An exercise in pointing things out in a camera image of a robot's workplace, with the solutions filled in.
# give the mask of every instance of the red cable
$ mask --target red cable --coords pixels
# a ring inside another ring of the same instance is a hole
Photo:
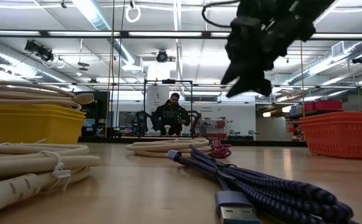
[[[229,147],[231,144],[221,144],[220,140],[212,140],[210,143],[210,156],[217,159],[225,159],[232,154]]]

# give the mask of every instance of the table surface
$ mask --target table surface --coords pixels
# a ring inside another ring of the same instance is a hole
[[[103,158],[65,194],[39,195],[0,211],[0,224],[219,223],[211,180],[168,159],[135,156],[123,144],[88,144]],[[350,205],[362,223],[362,161],[311,155],[306,148],[233,147],[224,162],[310,182]]]

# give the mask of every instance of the beige cable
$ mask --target beige cable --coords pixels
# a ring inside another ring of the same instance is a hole
[[[74,93],[50,86],[0,81],[0,104],[58,105],[80,111],[80,105],[94,102],[94,100],[94,96],[89,93],[76,96]]]
[[[158,158],[166,158],[169,150],[176,149],[177,151],[182,152],[183,156],[190,157],[190,145],[195,146],[198,150],[205,154],[210,154],[211,147],[209,146],[209,140],[203,138],[191,140],[176,139],[154,142],[134,142],[133,144],[127,145],[126,149],[128,151],[133,151],[135,155]]]
[[[88,177],[103,161],[84,145],[0,144],[0,209]]]

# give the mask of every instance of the man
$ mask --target man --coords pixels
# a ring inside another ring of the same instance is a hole
[[[181,135],[182,125],[188,126],[190,118],[187,110],[179,105],[180,95],[178,93],[171,94],[167,102],[157,107],[154,118],[160,118],[160,135],[166,135],[165,125],[170,125],[169,135]]]

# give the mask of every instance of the usb plug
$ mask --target usb plug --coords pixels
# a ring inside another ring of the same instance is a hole
[[[241,192],[216,193],[216,211],[221,224],[260,224],[256,210]]]

